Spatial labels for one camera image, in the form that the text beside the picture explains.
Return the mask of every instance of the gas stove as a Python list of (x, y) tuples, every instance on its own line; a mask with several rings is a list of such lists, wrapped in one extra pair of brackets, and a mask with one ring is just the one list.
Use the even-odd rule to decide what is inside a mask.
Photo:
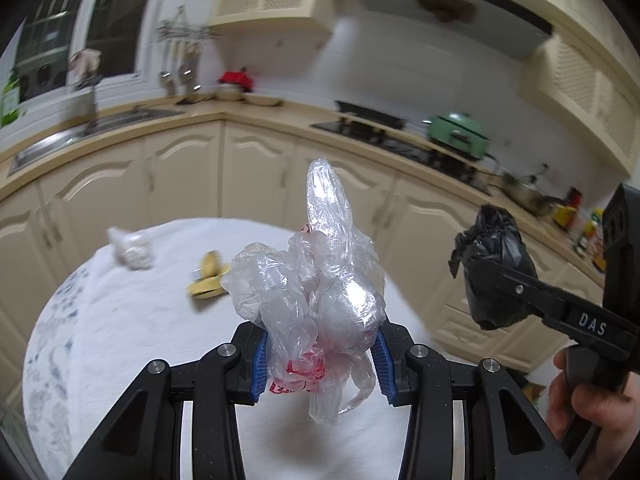
[[(401, 130), (404, 127), (404, 121), (402, 119), (342, 101), (336, 101), (336, 103), (341, 112), (350, 113), (354, 116), (374, 121), (397, 130)], [(319, 130), (331, 132), (332, 134), (342, 135), (377, 146), (386, 152), (408, 158), (418, 164), (455, 178), (485, 194), (489, 194), (487, 185), (479, 178), (478, 172), (471, 166), (445, 153), (417, 148), (400, 140), (391, 139), (386, 136), (385, 131), (381, 128), (375, 128), (357, 121), (346, 121), (345, 119), (329, 123), (312, 124), (311, 126)]]

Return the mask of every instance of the clear plastic bag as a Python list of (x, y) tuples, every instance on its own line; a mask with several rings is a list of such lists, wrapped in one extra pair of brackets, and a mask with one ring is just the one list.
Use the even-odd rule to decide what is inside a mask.
[[(327, 160), (309, 165), (306, 186), (309, 222), (289, 250), (248, 245), (222, 285), (238, 314), (269, 333), (270, 390), (309, 391), (311, 417), (335, 425), (375, 387), (366, 351), (386, 319), (385, 275)], [(343, 400), (349, 378), (358, 393)]]
[(107, 238), (113, 246), (116, 258), (129, 269), (150, 269), (153, 266), (151, 241), (143, 232), (132, 233), (117, 227), (109, 227)]

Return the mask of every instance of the black trash bag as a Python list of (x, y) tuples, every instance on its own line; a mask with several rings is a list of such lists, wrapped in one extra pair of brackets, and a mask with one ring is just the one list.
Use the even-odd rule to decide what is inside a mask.
[(537, 278), (536, 266), (527, 253), (513, 216), (506, 210), (490, 204), (480, 208), (476, 223), (456, 235), (456, 248), (451, 253), (449, 270), (455, 278), (462, 262), (465, 277), (466, 300), (471, 317), (483, 330), (511, 326), (527, 317), (523, 305), (509, 296), (485, 298), (476, 294), (473, 276), (469, 276), (466, 263), (487, 259)]

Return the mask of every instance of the banana peel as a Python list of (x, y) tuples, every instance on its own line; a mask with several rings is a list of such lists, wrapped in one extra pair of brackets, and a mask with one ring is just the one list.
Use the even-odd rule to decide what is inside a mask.
[(220, 285), (219, 276), (209, 276), (189, 285), (189, 294), (193, 298), (215, 298), (225, 293), (226, 290)]
[(222, 259), (217, 251), (209, 251), (200, 262), (200, 279), (188, 286), (193, 298), (215, 298), (226, 293), (220, 284), (220, 278), (231, 269), (230, 264), (221, 264)]

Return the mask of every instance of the metal screw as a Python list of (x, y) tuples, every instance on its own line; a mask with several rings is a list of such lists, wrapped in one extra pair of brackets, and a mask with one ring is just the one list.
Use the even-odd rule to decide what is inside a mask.
[(427, 357), (429, 355), (429, 349), (425, 345), (413, 345), (409, 352), (416, 357)]
[(500, 369), (500, 363), (495, 359), (485, 359), (482, 361), (482, 368), (487, 372), (495, 374)]
[(224, 343), (218, 347), (218, 353), (222, 355), (222, 357), (229, 357), (236, 353), (236, 345)]
[(159, 374), (162, 370), (164, 370), (164, 361), (161, 361), (160, 359), (151, 361), (146, 369), (149, 371), (149, 373)]

